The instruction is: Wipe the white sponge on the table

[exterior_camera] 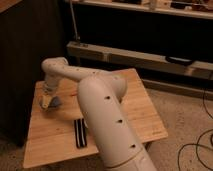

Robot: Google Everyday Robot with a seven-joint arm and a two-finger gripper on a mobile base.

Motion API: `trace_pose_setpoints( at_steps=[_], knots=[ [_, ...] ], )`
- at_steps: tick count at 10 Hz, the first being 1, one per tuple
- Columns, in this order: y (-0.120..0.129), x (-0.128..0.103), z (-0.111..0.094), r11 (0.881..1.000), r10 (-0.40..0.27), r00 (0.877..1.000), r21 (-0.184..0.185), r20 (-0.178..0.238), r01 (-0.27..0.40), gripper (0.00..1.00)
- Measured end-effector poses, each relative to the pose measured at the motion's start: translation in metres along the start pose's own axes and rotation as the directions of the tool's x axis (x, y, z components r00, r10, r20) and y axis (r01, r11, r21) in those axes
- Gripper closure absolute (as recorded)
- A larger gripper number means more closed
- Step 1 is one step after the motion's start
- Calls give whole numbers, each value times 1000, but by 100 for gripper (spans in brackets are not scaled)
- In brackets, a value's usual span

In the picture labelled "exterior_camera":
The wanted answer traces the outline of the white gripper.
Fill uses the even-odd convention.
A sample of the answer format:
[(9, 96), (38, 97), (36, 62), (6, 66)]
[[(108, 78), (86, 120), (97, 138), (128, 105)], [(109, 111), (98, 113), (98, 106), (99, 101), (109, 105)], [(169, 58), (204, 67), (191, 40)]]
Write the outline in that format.
[(56, 94), (57, 87), (56, 86), (49, 86), (47, 83), (43, 84), (43, 97), (44, 98), (51, 98)]

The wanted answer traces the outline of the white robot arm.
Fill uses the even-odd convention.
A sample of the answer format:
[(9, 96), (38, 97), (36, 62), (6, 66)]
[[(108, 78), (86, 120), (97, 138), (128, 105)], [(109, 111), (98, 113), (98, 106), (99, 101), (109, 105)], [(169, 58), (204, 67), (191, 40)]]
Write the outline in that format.
[(42, 69), (44, 109), (50, 106), (61, 79), (78, 83), (78, 104), (107, 171), (157, 171), (121, 107), (127, 91), (125, 78), (105, 70), (71, 66), (63, 57), (45, 59)]

